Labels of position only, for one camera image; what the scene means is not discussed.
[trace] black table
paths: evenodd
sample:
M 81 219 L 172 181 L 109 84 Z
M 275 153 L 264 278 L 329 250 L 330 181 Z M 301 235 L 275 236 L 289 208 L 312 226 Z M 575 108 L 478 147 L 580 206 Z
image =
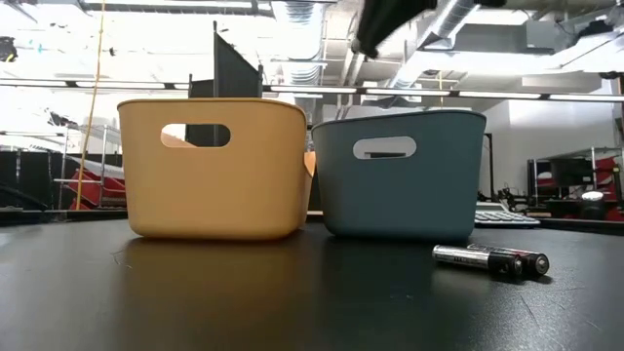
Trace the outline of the black table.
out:
M 624 238 L 475 230 L 545 252 L 524 283 L 436 267 L 432 245 L 150 241 L 125 220 L 0 228 L 0 350 L 619 350 Z

